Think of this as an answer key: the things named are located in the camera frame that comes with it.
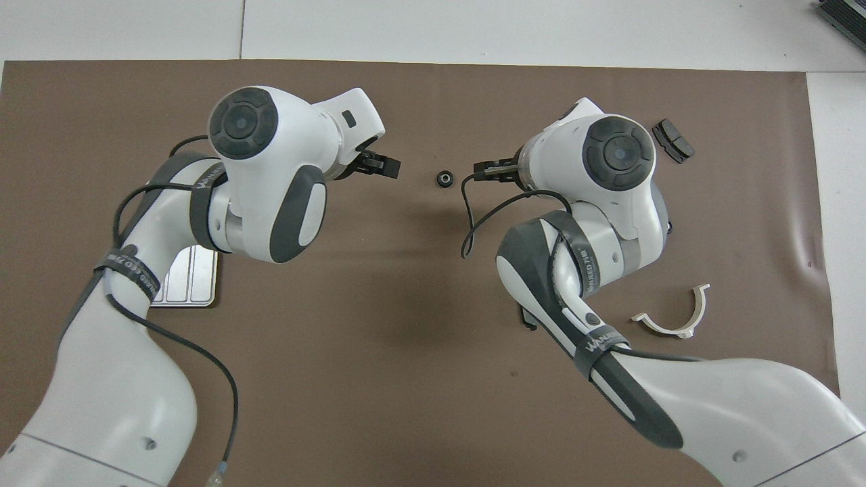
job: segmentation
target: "black velcro strap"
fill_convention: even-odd
[[[225,166],[223,166],[222,162],[216,163],[198,178],[196,184],[192,185],[192,194],[190,195],[190,227],[192,228],[192,236],[205,249],[216,250],[222,253],[229,252],[218,248],[213,239],[210,238],[208,216],[210,215],[210,196],[213,194],[214,188],[227,180],[228,176],[225,174]]]
[[[595,251],[578,222],[574,220],[573,216],[560,210],[551,211],[543,215],[541,219],[552,225],[568,243],[568,248],[574,257],[575,267],[580,273],[582,287],[580,296],[586,298],[594,295],[598,291],[601,270],[598,267]]]
[[[598,359],[618,343],[628,345],[629,341],[625,340],[625,337],[611,325],[602,325],[593,329],[577,343],[574,349],[574,366],[589,379],[590,372]]]
[[[142,292],[153,301],[159,292],[159,279],[136,256],[124,253],[120,249],[109,250],[94,267],[94,270],[111,269],[135,282]]]

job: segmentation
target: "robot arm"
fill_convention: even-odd
[[[808,374],[637,352],[583,301],[659,257],[667,213],[655,162],[642,127],[586,99],[532,138],[512,163],[519,184],[561,193],[572,215],[508,231],[496,257],[507,291],[638,432],[723,484],[866,484],[866,429]]]
[[[314,105],[243,88],[217,104],[209,129],[221,158],[166,161],[100,261],[45,398],[0,458],[0,484],[167,485],[195,430],[196,401],[140,323],[177,253],[198,243],[286,262],[318,234],[328,180],[399,169],[366,150],[385,129],[359,88]]]

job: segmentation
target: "white floor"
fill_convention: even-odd
[[[866,53],[811,0],[0,2],[0,60],[286,58],[805,71],[843,400],[866,419]]]

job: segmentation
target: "white plastic clip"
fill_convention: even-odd
[[[701,318],[703,318],[704,311],[707,309],[707,295],[704,294],[704,289],[709,288],[709,284],[702,284],[700,286],[695,286],[692,290],[695,292],[695,312],[692,313],[692,317],[680,328],[676,330],[671,330],[667,328],[662,328],[650,318],[646,313],[641,313],[640,315],[634,315],[631,317],[632,321],[642,321],[644,325],[650,327],[651,329],[657,331],[661,334],[675,334],[680,338],[691,338],[695,336],[695,327],[698,326],[698,323],[701,322]]]

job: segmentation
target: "round button pad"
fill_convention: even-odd
[[[210,140],[216,151],[229,159],[249,159],[270,144],[277,121],[270,93],[261,88],[241,88],[214,108]]]
[[[640,185],[652,169],[652,139],[637,123],[616,115],[590,125],[583,154],[590,178],[610,191]]]

